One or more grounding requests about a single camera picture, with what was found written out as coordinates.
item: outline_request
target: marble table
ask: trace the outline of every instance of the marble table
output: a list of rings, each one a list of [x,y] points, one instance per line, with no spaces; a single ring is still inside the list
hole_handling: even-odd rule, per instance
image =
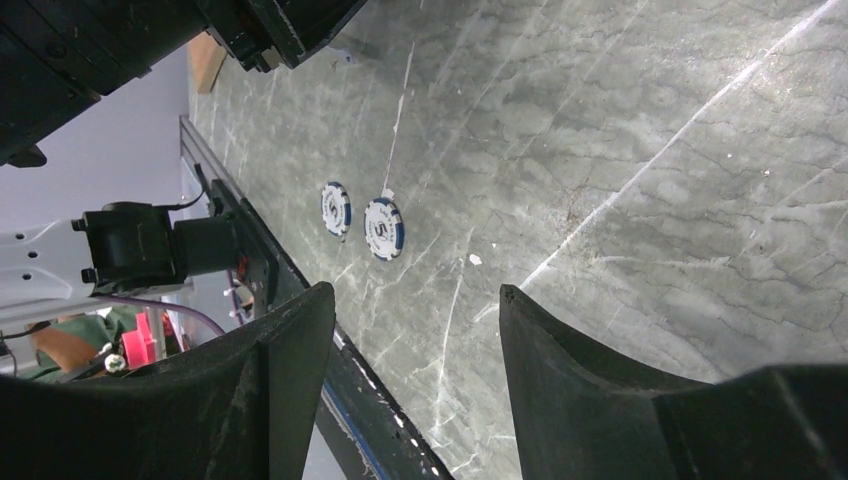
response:
[[[354,63],[228,60],[192,118],[454,475],[517,479],[502,283],[698,380],[848,358],[846,23],[848,0],[371,0],[335,43]],[[360,229],[384,186],[392,262]]]

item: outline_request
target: casino chip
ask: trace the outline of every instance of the casino chip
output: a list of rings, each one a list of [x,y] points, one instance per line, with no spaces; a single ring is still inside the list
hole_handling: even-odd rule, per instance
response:
[[[365,242],[383,261],[397,258],[403,250],[404,229],[400,212],[391,200],[380,197],[365,208]]]
[[[321,215],[327,230],[337,237],[344,237],[350,229],[353,212],[347,191],[337,182],[329,182],[321,192]]]

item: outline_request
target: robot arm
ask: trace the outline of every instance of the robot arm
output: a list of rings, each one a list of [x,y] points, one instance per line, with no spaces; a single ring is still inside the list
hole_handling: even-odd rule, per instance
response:
[[[172,225],[169,211],[113,203],[79,219],[0,234],[0,327],[83,311],[101,295],[160,295],[188,276],[237,266],[230,220]]]
[[[198,33],[246,70],[303,63],[365,0],[0,2],[0,165],[39,167],[35,145]]]

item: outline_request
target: marble vein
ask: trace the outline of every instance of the marble vein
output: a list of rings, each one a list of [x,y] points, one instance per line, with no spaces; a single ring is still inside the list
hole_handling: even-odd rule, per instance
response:
[[[378,363],[380,363],[380,362],[383,360],[383,357],[384,357],[384,356],[385,356],[385,355],[389,352],[389,350],[391,350],[391,349],[392,349],[392,347],[394,347],[394,346],[395,346],[395,344],[396,344],[396,343],[398,342],[398,340],[400,340],[401,338],[403,338],[403,334],[398,335],[397,337],[395,337],[395,339],[394,339],[394,340],[392,340],[391,342],[389,342],[389,346],[387,346],[387,347],[386,347],[386,348],[384,348],[384,349],[383,349],[380,353],[378,353],[378,354],[377,354],[377,356],[375,356],[375,357],[374,357],[374,360],[373,360],[373,362],[372,362],[372,363],[373,363],[374,365],[377,365]]]
[[[515,441],[515,435],[489,435],[489,438],[486,439],[486,446],[492,443],[492,440],[506,440],[510,442]]]
[[[574,96],[586,85],[586,81],[589,79],[592,73],[594,73],[595,69],[598,68],[598,65],[601,63],[601,61],[604,60],[607,55],[609,55],[609,53],[612,51],[612,48],[618,44],[619,39],[621,39],[621,37],[627,32],[630,26],[633,25],[633,22],[637,18],[639,18],[639,15],[642,14],[642,10],[644,10],[645,6],[648,4],[649,1],[650,0],[643,0],[642,3],[640,3],[639,6],[636,7],[636,12],[634,12],[633,16],[631,16],[630,19],[627,20],[627,23],[624,25],[624,28],[622,28],[621,31],[618,32],[615,37],[613,37],[613,39],[609,42],[604,51],[600,55],[598,55],[598,58],[596,58],[592,65],[589,67],[589,69],[586,70],[586,73],[583,74],[580,83],[571,90],[571,93],[569,93],[568,96],[565,97],[565,100],[560,103],[559,107],[557,107],[554,114],[551,115],[551,120],[556,118],[562,112],[562,110],[569,103],[571,103],[571,100],[574,98]],[[518,156],[516,157],[516,163],[524,157],[524,154],[527,153],[527,150],[530,149],[530,146],[533,145],[533,142],[535,142],[536,139],[539,138],[539,135],[541,135],[542,133],[544,133],[544,131],[538,131],[535,135],[533,135],[533,137],[530,139],[529,142],[527,142],[521,152],[518,153]]]
[[[477,24],[480,20],[480,16],[483,15],[483,10],[485,10],[488,5],[488,0],[480,0],[480,4],[477,6],[477,9],[471,15],[471,18],[465,22],[465,25],[462,26],[462,30],[460,30],[459,35],[456,37],[456,42],[454,43],[453,50],[448,54],[447,58],[442,62],[442,66],[439,68],[439,72],[436,74],[436,81],[433,86],[430,88],[427,96],[428,98],[433,98],[437,90],[440,90],[447,79],[447,74],[449,71],[449,67],[451,63],[453,63],[454,57],[456,57],[456,52],[459,51],[460,47],[465,45],[465,41],[468,38],[468,34],[471,32],[471,29]]]
[[[400,281],[403,280],[403,277],[406,276],[406,272],[408,272],[410,269],[412,269],[413,267],[418,265],[421,262],[421,259],[424,258],[428,253],[430,253],[430,249],[433,248],[433,245],[436,243],[436,240],[438,240],[439,237],[441,237],[441,236],[442,236],[442,231],[439,230],[436,233],[436,236],[433,237],[432,240],[430,240],[429,244],[427,244],[427,247],[424,249],[424,251],[419,253],[418,256],[415,257],[415,260],[412,263],[410,263],[409,265],[404,267],[404,269],[401,270],[400,275],[398,275],[398,278],[394,282],[392,282],[391,284],[397,285],[398,283],[400,283]]]
[[[354,260],[353,262],[350,263],[350,265],[346,266],[344,268],[344,270],[342,270],[342,273],[336,275],[336,278],[333,279],[333,283],[336,283],[339,280],[341,280],[341,278],[344,277],[345,275],[347,275],[347,273],[350,271],[350,269],[353,268],[353,266],[356,265],[357,263],[359,263],[359,259]]]
[[[439,365],[439,375],[436,380],[436,388],[438,393],[436,394],[436,401],[433,403],[433,416],[435,426],[433,427],[433,434],[439,435],[441,433],[442,425],[449,420],[445,420],[444,422],[441,420],[441,407],[442,403],[446,400],[446,397],[449,396],[448,392],[445,389],[444,378],[445,378],[445,364],[447,363],[447,354],[448,354],[448,340],[450,339],[450,327],[451,322],[453,322],[453,312],[456,308],[456,302],[459,299],[459,289],[462,287],[462,280],[465,278],[465,257],[468,255],[468,249],[471,246],[471,237],[474,235],[474,228],[471,228],[468,232],[468,238],[465,241],[465,252],[462,256],[459,257],[459,265],[460,271],[457,275],[456,279],[456,288],[453,291],[453,300],[451,300],[450,311],[448,312],[448,321],[445,325],[445,334],[442,339],[442,355],[439,357],[441,359],[441,363]]]
[[[362,114],[365,112],[365,105],[371,99],[371,89],[374,88],[374,79],[377,78],[377,71],[371,72],[371,80],[368,81],[368,89],[365,91],[365,96],[362,98],[362,104],[359,106],[359,115],[356,116],[356,123],[353,125],[353,136],[359,135],[359,124],[362,123]]]
[[[763,64],[764,60],[771,57],[779,48],[781,48],[786,42],[792,40],[800,35],[803,35],[810,27],[816,24],[816,22],[821,19],[828,11],[830,11],[833,7],[838,5],[842,0],[828,0],[823,5],[818,7],[812,14],[798,22],[792,29],[789,30],[783,37],[781,37],[771,48],[767,49],[765,53],[751,62],[747,67],[742,69],[730,82],[728,82],[721,90],[719,90],[715,95],[713,95],[701,108],[698,109],[697,112],[681,127],[669,141],[663,145],[663,147],[650,159],[648,160],[642,167],[633,175],[625,184],[621,187],[620,190],[613,193],[603,203],[601,203],[598,207],[592,210],[582,222],[580,222],[577,227],[575,227],[571,233],[566,236],[565,240],[560,244],[559,248],[553,251],[542,263],[536,266],[535,269],[519,284],[519,288],[527,288],[530,284],[532,284],[540,275],[542,275],[545,271],[548,270],[550,263],[557,258],[563,251],[565,251],[571,242],[578,235],[583,233],[584,230],[592,226],[607,210],[610,209],[613,205],[615,205],[619,199],[627,192],[630,188],[635,185],[640,178],[648,172],[657,160],[674,145],[680,137],[683,136],[697,121],[700,119],[705,112],[711,109],[714,105],[716,105],[725,95],[729,92],[741,87],[744,85],[751,76],[756,73],[756,71]],[[478,323],[487,315],[497,311],[499,306],[496,303],[489,304],[488,306],[481,309],[474,317],[472,318],[473,323]]]
[[[397,143],[397,132],[400,127],[400,116],[403,114],[403,102],[406,98],[406,85],[409,83],[409,71],[412,69],[412,56],[415,55],[415,42],[412,42],[412,47],[409,49],[409,56],[406,59],[406,72],[403,74],[403,89],[401,90],[400,98],[398,99],[398,115],[395,119],[395,124],[392,126],[394,136],[392,137],[392,148],[389,150],[389,162],[386,165],[386,179],[383,180],[383,190],[389,185],[389,173],[392,171],[392,159],[395,156],[395,144]]]
[[[445,145],[445,148],[442,150],[442,153],[439,154],[439,157],[436,159],[435,165],[433,165],[429,169],[429,172],[427,174],[428,180],[429,180],[430,174],[432,174],[433,170],[437,170],[441,166],[442,160],[445,158],[445,155],[447,155],[447,153],[456,145],[456,142],[459,140],[459,138],[461,136],[462,129],[468,123],[468,120],[471,118],[471,115],[474,114],[474,111],[477,109],[477,106],[480,105],[480,101],[486,95],[486,92],[488,92],[489,89],[492,88],[492,84],[494,83],[495,79],[498,78],[498,76],[503,71],[504,67],[506,67],[506,65],[509,63],[509,61],[512,60],[512,57],[513,57],[513,55],[515,55],[515,52],[516,52],[518,46],[521,44],[521,41],[524,39],[524,37],[527,34],[530,33],[530,28],[533,26],[533,22],[535,22],[536,17],[539,15],[539,13],[542,11],[542,9],[545,8],[548,5],[548,1],[549,0],[545,0],[544,3],[542,3],[542,5],[540,5],[536,9],[534,14],[531,15],[527,19],[527,21],[524,23],[524,28],[522,29],[521,34],[518,36],[518,38],[515,39],[515,41],[512,43],[512,46],[509,49],[509,52],[507,52],[506,58],[504,58],[504,60],[492,72],[492,75],[489,77],[489,80],[483,86],[483,90],[480,92],[479,95],[477,95],[477,99],[474,100],[474,104],[468,110],[468,113],[462,119],[462,122],[460,122],[459,126],[451,130],[451,136],[450,136],[450,139],[448,140],[447,145]],[[425,182],[425,188],[422,188],[421,190],[416,191],[416,193],[414,193],[411,196],[410,202],[412,200],[414,200],[417,196],[422,195],[425,190],[426,190],[426,182]]]
[[[274,102],[274,92],[277,91],[277,84],[280,79],[280,70],[279,68],[274,69],[274,73],[271,75],[271,88],[268,89],[268,93],[265,96],[265,110],[271,110],[271,104]]]
[[[621,255],[614,256],[606,256],[606,257],[598,257],[592,260],[590,263],[616,263],[616,262],[636,262],[636,263],[646,263],[649,265],[660,265],[664,267],[675,267],[675,268],[706,268],[709,270],[723,270],[727,268],[727,264],[730,262],[730,257],[715,257],[706,260],[692,260],[689,262],[681,262],[677,260],[646,260],[644,258],[637,257],[625,257]]]
[[[457,471],[462,470],[463,468],[465,468],[465,467],[467,467],[468,465],[470,465],[470,464],[471,464],[471,462],[473,462],[475,458],[477,458],[477,453],[476,453],[476,452],[475,452],[475,453],[472,453],[472,454],[471,454],[471,457],[469,457],[469,458],[468,458],[468,460],[466,460],[466,461],[464,461],[464,462],[460,463],[459,465],[457,465],[457,466],[455,466],[455,467],[451,468],[450,472],[451,472],[451,473],[456,473]]]

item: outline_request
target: pink connector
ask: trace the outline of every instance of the pink connector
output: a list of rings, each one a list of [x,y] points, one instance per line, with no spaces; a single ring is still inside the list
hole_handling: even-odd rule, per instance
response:
[[[147,323],[147,314],[137,314],[135,323],[138,328],[121,335],[124,340],[127,366],[130,369],[143,367],[156,361],[156,350],[153,346],[153,335],[150,334],[150,325]]]

